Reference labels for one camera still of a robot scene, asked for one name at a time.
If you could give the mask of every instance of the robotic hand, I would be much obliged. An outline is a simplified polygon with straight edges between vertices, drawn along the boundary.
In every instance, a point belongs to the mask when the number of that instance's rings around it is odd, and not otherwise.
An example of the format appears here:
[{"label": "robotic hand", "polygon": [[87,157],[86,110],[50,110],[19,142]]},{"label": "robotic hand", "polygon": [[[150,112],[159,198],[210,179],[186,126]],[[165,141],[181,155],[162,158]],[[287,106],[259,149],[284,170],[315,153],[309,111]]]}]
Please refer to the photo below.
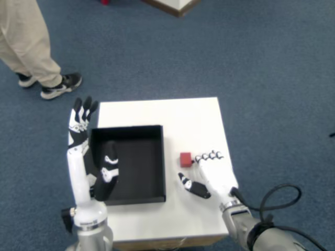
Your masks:
[{"label": "robotic hand", "polygon": [[198,170],[205,181],[205,185],[186,178],[182,173],[179,177],[187,191],[208,199],[211,195],[218,197],[223,205],[235,201],[236,198],[230,195],[233,187],[238,188],[230,162],[221,152],[212,151],[209,154],[197,155],[195,162]]},{"label": "robotic hand", "polygon": [[103,203],[110,195],[118,178],[118,158],[113,142],[103,146],[103,160],[91,193],[85,169],[84,156],[91,154],[88,146],[87,127],[98,102],[91,97],[82,103],[77,99],[69,121],[68,166],[75,208],[62,210],[62,217],[69,232],[72,224],[77,228],[79,242],[67,251],[112,250],[113,233],[107,225],[107,207]]},{"label": "robotic hand", "polygon": [[[212,151],[195,157],[195,162],[205,185],[186,178],[182,173],[179,177],[184,188],[202,198],[208,199],[210,194],[220,200],[222,218],[227,226],[230,237],[245,250],[250,251],[306,251],[302,244],[285,231],[295,232],[309,239],[320,250],[326,251],[316,240],[307,234],[286,226],[275,226],[272,215],[263,218],[263,211],[285,208],[295,204],[301,197],[300,188],[283,184],[275,187],[264,197],[260,208],[248,207],[238,191],[238,183],[230,162],[220,153]],[[297,189],[298,196],[290,203],[281,206],[265,207],[271,194],[283,187]],[[260,212],[261,220],[254,218],[250,209]]]}]

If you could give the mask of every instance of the person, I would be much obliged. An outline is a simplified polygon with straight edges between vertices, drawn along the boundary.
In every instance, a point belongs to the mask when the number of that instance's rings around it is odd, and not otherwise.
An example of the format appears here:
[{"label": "person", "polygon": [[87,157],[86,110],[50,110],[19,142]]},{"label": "person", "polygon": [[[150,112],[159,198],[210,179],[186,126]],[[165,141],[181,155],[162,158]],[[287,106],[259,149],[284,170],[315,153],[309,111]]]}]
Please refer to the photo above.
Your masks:
[{"label": "person", "polygon": [[49,33],[36,0],[0,0],[0,59],[27,88],[39,82],[41,97],[53,99],[75,90],[79,73],[61,75],[50,55]]}]

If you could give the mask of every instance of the silver arm segment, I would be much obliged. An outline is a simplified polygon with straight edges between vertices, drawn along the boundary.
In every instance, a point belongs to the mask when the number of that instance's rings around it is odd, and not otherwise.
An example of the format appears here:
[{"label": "silver arm segment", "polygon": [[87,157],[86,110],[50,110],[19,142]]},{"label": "silver arm segment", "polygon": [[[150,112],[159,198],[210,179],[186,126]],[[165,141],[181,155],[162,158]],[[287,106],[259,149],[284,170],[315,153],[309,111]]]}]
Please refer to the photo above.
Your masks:
[{"label": "silver arm segment", "polygon": [[79,241],[65,251],[106,251],[113,249],[113,232],[107,222],[89,231],[78,230]]},{"label": "silver arm segment", "polygon": [[254,218],[250,210],[238,199],[226,205],[221,204],[220,210],[230,237],[245,250],[306,251],[303,245],[295,240],[292,235],[275,227],[260,232],[260,234],[254,234],[255,227],[261,221]]}]

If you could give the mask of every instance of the shoe sole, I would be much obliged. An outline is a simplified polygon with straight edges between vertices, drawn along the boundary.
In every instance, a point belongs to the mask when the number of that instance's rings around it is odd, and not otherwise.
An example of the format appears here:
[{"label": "shoe sole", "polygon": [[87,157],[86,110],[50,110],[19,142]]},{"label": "shoe sole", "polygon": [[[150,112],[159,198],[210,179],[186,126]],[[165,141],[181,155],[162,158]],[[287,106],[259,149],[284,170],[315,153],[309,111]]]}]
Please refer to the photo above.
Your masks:
[{"label": "shoe sole", "polygon": [[28,88],[36,82],[37,82],[37,80],[35,78],[30,79],[29,81],[19,81],[19,86],[21,86],[23,88]]},{"label": "shoe sole", "polygon": [[72,88],[65,89],[65,90],[63,90],[61,92],[52,92],[50,94],[45,94],[44,92],[41,92],[41,97],[43,99],[47,99],[47,100],[57,98],[57,97],[61,96],[64,93],[70,93],[70,92],[76,90],[80,86],[81,83],[82,83],[82,78],[80,78],[80,80],[78,81],[78,83],[76,85],[74,85]]}]

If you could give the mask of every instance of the white table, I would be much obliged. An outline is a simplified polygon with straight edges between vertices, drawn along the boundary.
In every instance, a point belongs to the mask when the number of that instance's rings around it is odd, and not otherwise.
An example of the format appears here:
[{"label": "white table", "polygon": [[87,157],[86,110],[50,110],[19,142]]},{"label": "white table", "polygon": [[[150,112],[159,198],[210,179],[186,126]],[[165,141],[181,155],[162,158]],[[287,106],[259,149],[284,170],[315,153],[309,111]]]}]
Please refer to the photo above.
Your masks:
[{"label": "white table", "polygon": [[102,102],[98,127],[160,124],[164,133],[166,202],[108,207],[115,243],[227,236],[219,201],[184,190],[178,173],[201,181],[195,170],[181,168],[180,152],[192,157],[220,150],[230,161],[217,98]]}]

